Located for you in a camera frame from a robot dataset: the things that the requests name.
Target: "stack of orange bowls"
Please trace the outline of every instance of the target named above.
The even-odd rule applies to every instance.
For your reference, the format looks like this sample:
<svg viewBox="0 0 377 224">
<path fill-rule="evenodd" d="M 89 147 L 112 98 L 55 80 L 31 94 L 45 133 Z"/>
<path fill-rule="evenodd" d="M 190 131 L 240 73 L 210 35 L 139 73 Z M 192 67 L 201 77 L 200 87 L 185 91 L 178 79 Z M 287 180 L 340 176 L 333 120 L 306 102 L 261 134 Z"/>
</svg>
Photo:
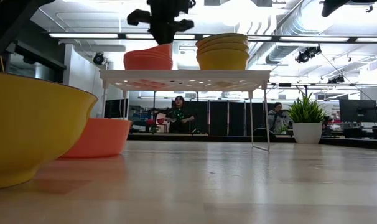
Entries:
<svg viewBox="0 0 377 224">
<path fill-rule="evenodd" d="M 201 70 L 245 70 L 248 37 L 243 34 L 217 34 L 199 40 L 197 62 Z"/>
<path fill-rule="evenodd" d="M 171 70 L 172 44 L 130 51 L 124 55 L 124 65 L 126 70 Z"/>
</svg>

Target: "ductwork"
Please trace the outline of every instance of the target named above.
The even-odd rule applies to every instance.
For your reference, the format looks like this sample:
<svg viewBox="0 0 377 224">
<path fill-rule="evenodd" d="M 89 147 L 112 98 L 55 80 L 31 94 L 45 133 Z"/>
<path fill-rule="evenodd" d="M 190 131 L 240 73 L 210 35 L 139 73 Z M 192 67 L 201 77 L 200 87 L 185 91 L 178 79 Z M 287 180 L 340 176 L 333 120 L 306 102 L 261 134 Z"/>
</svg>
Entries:
<svg viewBox="0 0 377 224">
<path fill-rule="evenodd" d="M 274 35 L 319 35 L 327 30 L 332 23 L 321 16 L 322 6 L 319 0 L 304 0 L 292 12 L 287 20 L 274 31 Z M 275 43 L 264 43 L 249 62 L 248 67 L 254 63 L 279 64 L 293 53 L 298 46 L 280 46 Z"/>
</svg>

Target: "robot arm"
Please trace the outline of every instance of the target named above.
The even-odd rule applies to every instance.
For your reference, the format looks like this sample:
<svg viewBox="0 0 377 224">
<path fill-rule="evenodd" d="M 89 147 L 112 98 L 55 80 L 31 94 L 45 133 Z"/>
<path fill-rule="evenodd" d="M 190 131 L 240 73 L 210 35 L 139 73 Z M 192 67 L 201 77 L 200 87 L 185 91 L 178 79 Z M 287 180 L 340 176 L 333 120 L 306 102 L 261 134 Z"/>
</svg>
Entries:
<svg viewBox="0 0 377 224">
<path fill-rule="evenodd" d="M 194 27 L 194 22 L 183 19 L 175 21 L 180 12 L 189 13 L 196 5 L 195 0 L 147 0 L 151 12 L 136 9 L 127 17 L 128 24 L 137 26 L 139 22 L 148 23 L 148 32 L 159 45 L 173 42 L 176 32 L 184 32 Z"/>
</svg>

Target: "shelf surface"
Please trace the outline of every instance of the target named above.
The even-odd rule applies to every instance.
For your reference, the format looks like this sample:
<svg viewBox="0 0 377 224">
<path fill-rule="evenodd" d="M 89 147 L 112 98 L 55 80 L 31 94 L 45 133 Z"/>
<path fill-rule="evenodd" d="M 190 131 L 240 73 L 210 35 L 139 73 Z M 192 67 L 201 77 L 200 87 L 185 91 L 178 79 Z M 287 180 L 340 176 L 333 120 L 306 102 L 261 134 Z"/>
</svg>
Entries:
<svg viewBox="0 0 377 224">
<path fill-rule="evenodd" d="M 253 91 L 267 87 L 271 71 L 100 70 L 100 78 L 122 90 Z"/>
</svg>

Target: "dark hair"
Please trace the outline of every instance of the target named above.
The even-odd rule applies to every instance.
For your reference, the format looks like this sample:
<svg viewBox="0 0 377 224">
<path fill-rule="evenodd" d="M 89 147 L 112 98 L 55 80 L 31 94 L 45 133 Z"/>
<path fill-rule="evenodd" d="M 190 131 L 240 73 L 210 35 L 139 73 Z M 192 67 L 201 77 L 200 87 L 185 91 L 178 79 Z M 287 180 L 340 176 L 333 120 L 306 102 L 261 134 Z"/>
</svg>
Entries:
<svg viewBox="0 0 377 224">
<path fill-rule="evenodd" d="M 282 104 L 281 104 L 280 102 L 275 103 L 275 104 L 274 104 L 274 108 L 276 108 L 276 107 L 279 106 L 279 105 L 282 106 Z"/>
<path fill-rule="evenodd" d="M 184 106 L 185 105 L 185 101 L 184 101 L 184 98 L 183 98 L 183 96 L 176 96 L 176 98 L 175 98 L 175 101 L 176 100 L 182 100 L 182 106 Z"/>
</svg>

